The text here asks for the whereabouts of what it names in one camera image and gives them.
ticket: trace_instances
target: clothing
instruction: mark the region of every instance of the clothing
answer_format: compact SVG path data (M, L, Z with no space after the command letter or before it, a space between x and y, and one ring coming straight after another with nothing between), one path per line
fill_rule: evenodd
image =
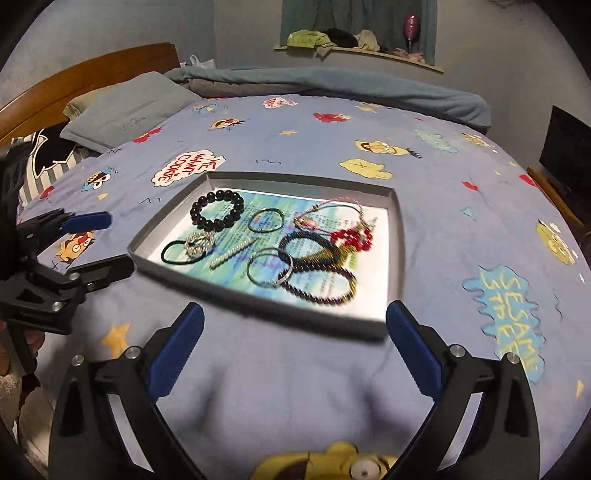
M378 40L375 38L374 33L371 30L362 30L360 33L355 35L358 48L360 50L379 51Z

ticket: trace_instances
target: tv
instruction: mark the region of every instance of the tv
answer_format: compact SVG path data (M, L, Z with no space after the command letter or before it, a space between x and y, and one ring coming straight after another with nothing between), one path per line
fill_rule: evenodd
M591 127L552 107L540 163L581 200L591 200Z

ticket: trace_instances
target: beaded bracelet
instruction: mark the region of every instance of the beaded bracelet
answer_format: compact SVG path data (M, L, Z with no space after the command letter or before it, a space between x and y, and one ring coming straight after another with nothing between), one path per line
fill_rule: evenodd
M301 299L321 305L340 305L355 297L355 294L357 293L357 278L355 278L355 275L353 275L349 270L345 270L342 267L334 267L331 265L301 265L299 267L294 267L292 273L303 273L308 271L323 271L342 275L349 281L349 291L344 295L341 295L340 297L323 298L311 295L303 290L300 290L299 288L295 288L293 285L289 284L288 281L284 281L283 283L281 283L281 286L288 292L293 293L295 296ZM277 278L282 278L283 276L285 276L286 273L287 270L280 272Z
M298 238L301 238L301 239L307 238L308 240L312 240L313 242L316 242L317 244L319 244L322 247L322 250L320 250L319 252L313 253L311 255L306 255L305 257L300 257L300 258L291 256L295 267L299 266L299 265L313 265L313 264L333 265L334 263L336 263L339 260L339 249L335 244L332 244L326 238L324 238L323 236L321 236L317 233L296 230L295 232L289 233L288 235L283 237L281 239L281 242L279 242L279 246L277 246L277 248L279 249L278 256L284 262L286 262L286 263L288 262L287 256L283 253L285 251L285 248L287 247L289 242L291 242L292 240L298 239Z
M234 208L230 210L230 214L226 215L223 220L219 218L216 218L213 221L207 220L201 215L203 207L215 201L226 201L234 204ZM193 203L193 208L191 208L190 213L193 225L197 225L197 228L205 230L206 232L211 232L212 230L221 232L225 228L230 228L234 225L234 222L240 219L240 215L243 211L244 199L239 193L231 190L218 190L216 193L209 192L207 196L199 197L199 199Z

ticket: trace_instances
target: bed sheet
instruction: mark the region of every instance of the bed sheet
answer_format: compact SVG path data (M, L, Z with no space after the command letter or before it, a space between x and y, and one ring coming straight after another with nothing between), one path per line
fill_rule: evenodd
M191 151L203 151L221 170L393 187L404 223L404 303L419 322L472 355L519 352L540 425L541 473L557 460L591 407L584 389L591 381L591 274L558 211L509 155L464 126L351 100L203 100L70 169L26 208L23 219L58 207L113 216L108 230L62 239L42 262L64 271L124 253L200 173L188 169L159 180ZM204 334L158 407L209 478L247 478L267 455L320 451L335 440L399 455L431 408L390 340L289 329L138 273L89 295L70 336L48 335L39 356L43 384L57 394L74 354L108 359L125 345L143 345L191 300L204 308ZM461 450L477 401L447 462ZM114 405L132 457L145 465Z

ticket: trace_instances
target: cartoon character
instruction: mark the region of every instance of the cartoon character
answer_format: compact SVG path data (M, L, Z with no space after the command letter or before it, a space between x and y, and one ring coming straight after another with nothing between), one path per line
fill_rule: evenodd
M324 122L325 124L329 124L331 122L346 122L347 120L351 119L351 117L342 115L341 113L315 113L314 118Z
M297 103L293 100L286 100L283 97L273 97L268 100L265 100L262 104L265 108L279 108L283 105L297 105Z
M113 173L117 173L117 171L112 167L105 167L101 169L101 171L98 171L95 174L88 177L88 179L82 186L82 191L88 192L89 190L100 189L103 186L104 182L109 181L111 179L111 174Z
M147 141L152 135L159 134L162 131L161 127L153 128L152 130L147 131L146 133L140 135L138 138L134 138L135 143L144 143Z
M211 103L210 105L199 105L195 107L195 111L197 113L199 113L199 115L201 115L202 113L205 112L209 112L209 113L215 113L217 111L217 109L219 108L219 105L217 103Z
M238 118L226 118L225 120L216 120L212 123L212 129L223 129L233 127L234 125L240 125L244 123L244 120L239 120Z
M472 142L476 145L478 145L479 147L491 147L492 145L489 145L488 143L486 143L482 137L479 137L478 135L471 135L471 134L462 134L462 136L468 140L469 142Z
M408 148L395 147L388 145L387 143L380 142L380 140L374 140L373 142L366 142L363 140L357 140L355 146L363 150L364 152L371 153L390 153L392 155L412 155L415 158L422 158L420 153L410 150Z
M86 233L73 233L67 240L60 242L60 249L57 251L56 257L64 262L72 263L95 241L94 238L94 230Z
M348 442L335 442L320 452L267 457L250 480L379 480L397 460L393 456L360 454Z
M557 232L546 225L542 220L538 220L535 231L542 240L542 243L550 249L558 260L566 265L574 265L574 256L570 252L568 245L562 240Z
M451 147L444 139L442 135L437 134L430 134L427 132L421 132L420 130L415 130L414 134L423 140L425 143L428 143L432 147L435 147L442 152L447 153L457 153L457 148Z

